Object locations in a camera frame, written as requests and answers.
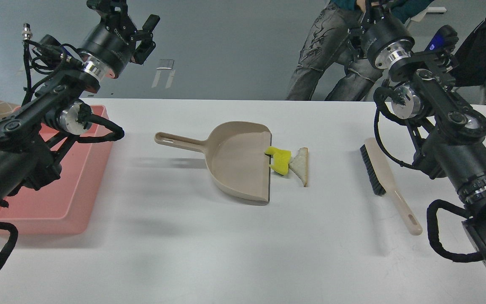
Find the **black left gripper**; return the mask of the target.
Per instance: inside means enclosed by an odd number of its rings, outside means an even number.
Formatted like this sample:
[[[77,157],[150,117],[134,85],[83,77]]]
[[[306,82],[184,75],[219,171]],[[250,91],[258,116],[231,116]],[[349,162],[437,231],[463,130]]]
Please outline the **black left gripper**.
[[[86,5],[101,20],[79,49],[83,60],[97,61],[102,70],[100,77],[112,79],[117,79],[129,63],[143,65],[156,48],[153,32],[160,16],[150,15],[137,29],[125,0],[88,0]]]

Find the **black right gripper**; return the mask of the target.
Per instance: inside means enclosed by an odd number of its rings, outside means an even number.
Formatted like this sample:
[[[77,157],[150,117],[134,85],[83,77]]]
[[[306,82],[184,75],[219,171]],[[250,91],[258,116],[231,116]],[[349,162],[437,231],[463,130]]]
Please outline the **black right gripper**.
[[[409,58],[413,37],[390,11],[391,0],[366,0],[358,27],[348,31],[348,48],[357,59],[366,58],[373,68],[390,69]]]

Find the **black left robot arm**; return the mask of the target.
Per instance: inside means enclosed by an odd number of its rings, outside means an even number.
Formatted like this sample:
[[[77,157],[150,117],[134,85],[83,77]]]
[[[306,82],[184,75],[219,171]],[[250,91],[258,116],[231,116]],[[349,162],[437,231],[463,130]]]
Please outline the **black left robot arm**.
[[[46,35],[32,39],[29,23],[22,29],[23,61],[27,85],[22,105],[0,119],[0,206],[21,188],[39,190],[58,180],[61,161],[74,144],[114,142],[124,137],[116,123],[93,113],[80,99],[97,93],[102,79],[116,79],[127,64],[144,64],[156,47],[158,15],[150,15],[138,29],[129,17],[125,0],[89,0],[87,7],[100,15],[100,23],[80,48]],[[0,270],[11,255],[19,231],[0,222],[9,236],[0,250]]]

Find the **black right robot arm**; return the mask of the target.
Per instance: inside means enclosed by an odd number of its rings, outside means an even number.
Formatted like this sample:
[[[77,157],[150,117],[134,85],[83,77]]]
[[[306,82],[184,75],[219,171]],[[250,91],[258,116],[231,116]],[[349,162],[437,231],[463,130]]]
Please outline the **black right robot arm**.
[[[413,52],[413,37],[390,11],[391,0],[365,1],[359,26],[349,29],[349,49],[389,77],[374,93],[377,114],[407,127],[415,148],[413,163],[401,167],[431,179],[447,177],[463,206],[435,200],[427,208],[427,235],[440,256],[457,263],[486,266],[486,118],[454,92],[450,74],[456,66],[458,37],[443,26],[422,52]],[[440,242],[439,209],[461,216],[475,252],[448,252]]]

